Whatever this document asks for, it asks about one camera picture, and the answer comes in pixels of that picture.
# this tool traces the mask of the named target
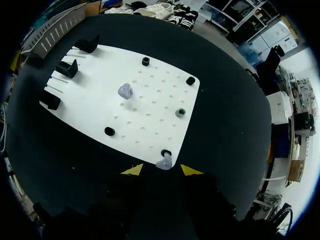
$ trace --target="cable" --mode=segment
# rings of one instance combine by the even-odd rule
[[[7,136],[7,125],[4,125],[5,132],[4,132],[4,143],[3,143],[3,149],[0,151],[0,153],[3,153],[6,149],[6,136]]]
[[[3,153],[5,151],[6,148],[6,136],[7,136],[7,125],[6,125],[6,108],[5,105],[2,105],[3,108],[3,131],[2,131],[2,135],[0,138],[0,143],[2,142],[3,138],[4,138],[4,143],[3,143],[3,149],[0,150],[0,153]]]
[[[294,218],[294,212],[292,211],[292,208],[289,208],[289,211],[290,211],[290,221],[289,221],[289,226],[288,226],[288,229],[286,231],[285,236],[287,236],[289,234],[289,231],[290,231],[290,228],[291,228],[291,224],[292,224],[292,220]]]
[[[262,178],[264,181],[273,181],[273,180],[282,180],[285,179],[287,176],[279,176],[279,177],[274,177],[274,178]]]
[[[290,231],[291,225],[292,225],[294,213],[292,211],[291,206],[285,208],[284,210],[281,209],[280,211],[277,212],[276,215],[269,222],[271,224],[275,225],[275,227],[277,228],[283,222],[283,220],[286,218],[286,216],[288,215],[288,212],[289,212],[290,213],[290,221],[289,221],[288,229],[285,234],[285,236],[287,236]]]

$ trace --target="black mount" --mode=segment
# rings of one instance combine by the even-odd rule
[[[98,43],[99,43],[99,37],[100,37],[100,35],[96,36],[91,41],[79,39],[78,41],[75,42],[74,46],[76,48],[90,54],[97,48]]]
[[[75,59],[71,65],[69,63],[66,63],[65,61],[61,61],[55,67],[55,70],[62,75],[65,75],[66,77],[72,79],[78,72],[77,60]]]
[[[48,109],[57,110],[61,99],[46,90],[43,90],[40,101],[48,106]]]

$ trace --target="desk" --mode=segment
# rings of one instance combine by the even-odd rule
[[[147,199],[129,238],[195,237],[177,180],[180,164],[212,173],[220,191],[236,206],[236,217],[243,219],[255,199],[268,156],[267,98],[245,70],[211,42],[180,26],[140,15],[87,17],[42,62],[26,61],[8,105],[6,149],[29,198],[52,215],[65,206],[85,213],[105,195],[108,175],[142,163],[78,132],[39,104],[55,66],[76,40],[90,40],[97,34],[99,44],[146,54],[200,79],[175,166],[164,171],[145,164]]]
[[[289,117],[289,120],[290,120],[290,124],[289,124],[289,128],[290,128],[290,133],[289,133],[290,150],[289,150],[289,155],[288,155],[288,166],[287,166],[286,178],[285,178],[285,179],[288,179],[291,163],[292,163],[292,160],[293,160],[295,137],[296,137],[296,135],[295,135],[295,120],[294,120],[294,117],[293,117],[293,112],[294,112],[293,103],[295,102],[295,99],[294,99],[294,96],[293,96],[293,93],[292,93],[292,90],[291,90],[291,87],[290,87],[289,75],[287,73],[287,70],[285,68],[279,66],[278,69],[276,70],[276,75],[283,82],[284,90],[289,96],[290,104],[291,104],[291,110],[292,110],[292,116]]]

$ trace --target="white sneaker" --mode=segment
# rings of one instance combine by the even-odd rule
[[[134,11],[128,5],[123,5],[121,7],[113,7],[109,10],[106,10],[104,14],[132,14]]]
[[[133,13],[134,14],[138,13],[138,14],[141,14],[142,16],[147,16],[147,17],[150,17],[150,18],[155,18],[156,17],[156,14],[153,11],[148,11],[145,8],[139,8],[139,9],[135,10]]]
[[[174,8],[169,3],[154,4],[147,6],[146,9],[150,12],[154,12],[156,19],[164,20],[170,15],[174,14]]]

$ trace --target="box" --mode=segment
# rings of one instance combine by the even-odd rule
[[[304,173],[305,160],[292,160],[288,181],[300,182]]]
[[[101,1],[91,2],[85,5],[84,14],[85,16],[94,16],[100,13]]]

